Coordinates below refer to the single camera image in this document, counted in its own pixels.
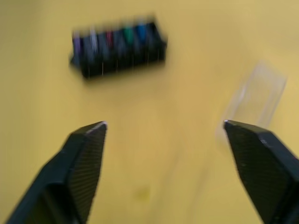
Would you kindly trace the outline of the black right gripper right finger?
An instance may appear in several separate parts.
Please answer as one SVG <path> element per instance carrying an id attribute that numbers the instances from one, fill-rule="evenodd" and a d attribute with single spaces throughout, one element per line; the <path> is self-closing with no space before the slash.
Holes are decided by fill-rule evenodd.
<path id="1" fill-rule="evenodd" d="M 233 120 L 223 125 L 236 169 L 265 224 L 299 222 L 299 160 L 275 134 Z"/>

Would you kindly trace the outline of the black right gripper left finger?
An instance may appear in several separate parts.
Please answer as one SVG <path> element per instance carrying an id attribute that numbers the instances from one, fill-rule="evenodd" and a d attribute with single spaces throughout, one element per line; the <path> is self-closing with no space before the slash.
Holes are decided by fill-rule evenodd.
<path id="1" fill-rule="evenodd" d="M 7 224 L 85 224 L 100 179 L 107 123 L 72 132 L 40 169 Z"/>

